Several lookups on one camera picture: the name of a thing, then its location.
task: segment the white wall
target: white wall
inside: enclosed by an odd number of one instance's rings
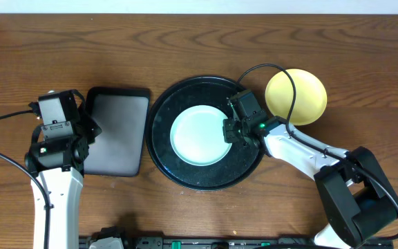
[[[398,0],[0,0],[0,13],[398,14]]]

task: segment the black plate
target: black plate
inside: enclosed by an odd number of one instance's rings
[[[227,98],[243,91],[241,85],[223,77],[199,76],[168,88],[150,110],[146,125],[146,144],[153,162],[175,183],[193,190],[221,190],[240,182],[257,167],[263,153],[235,143],[217,163],[195,166],[180,159],[171,147],[170,130],[176,117],[196,105],[209,105],[233,116]]]

